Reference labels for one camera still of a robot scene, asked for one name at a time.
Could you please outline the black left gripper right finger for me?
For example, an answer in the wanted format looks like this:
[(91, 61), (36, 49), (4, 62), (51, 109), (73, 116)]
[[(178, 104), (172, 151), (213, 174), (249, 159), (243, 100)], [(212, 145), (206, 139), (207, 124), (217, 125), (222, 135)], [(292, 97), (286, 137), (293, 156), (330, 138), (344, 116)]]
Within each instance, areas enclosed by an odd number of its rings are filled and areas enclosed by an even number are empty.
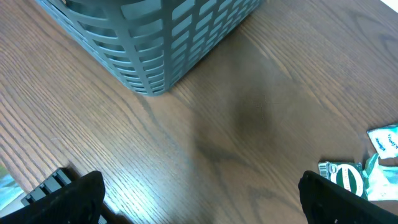
[(397, 215), (307, 170), (298, 183), (309, 224), (397, 224)]

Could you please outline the dark green round-logo packet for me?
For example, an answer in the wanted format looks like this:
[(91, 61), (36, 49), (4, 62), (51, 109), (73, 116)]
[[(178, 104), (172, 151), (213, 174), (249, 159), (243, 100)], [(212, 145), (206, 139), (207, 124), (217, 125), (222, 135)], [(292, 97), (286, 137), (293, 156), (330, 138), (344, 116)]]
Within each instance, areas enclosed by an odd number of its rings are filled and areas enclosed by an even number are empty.
[(336, 185), (367, 200), (362, 164), (352, 162), (319, 162), (319, 174)]

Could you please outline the teal wet wipes pack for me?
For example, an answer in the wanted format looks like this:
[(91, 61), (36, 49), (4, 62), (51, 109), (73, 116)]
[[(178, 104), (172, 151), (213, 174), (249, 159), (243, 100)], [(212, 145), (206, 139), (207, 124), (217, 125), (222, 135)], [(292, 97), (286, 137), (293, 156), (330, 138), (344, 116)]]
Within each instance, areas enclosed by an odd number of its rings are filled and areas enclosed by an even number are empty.
[(397, 200), (397, 166), (383, 166), (379, 154), (366, 161), (364, 185), (369, 201)]

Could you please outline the teal white small packet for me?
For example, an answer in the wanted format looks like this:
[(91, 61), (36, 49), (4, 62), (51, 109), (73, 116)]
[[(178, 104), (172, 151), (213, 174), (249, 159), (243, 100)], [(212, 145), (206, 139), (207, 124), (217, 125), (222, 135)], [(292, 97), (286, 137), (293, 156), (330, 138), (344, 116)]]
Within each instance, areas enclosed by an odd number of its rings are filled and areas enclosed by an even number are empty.
[(381, 159), (397, 157), (397, 123), (367, 132)]

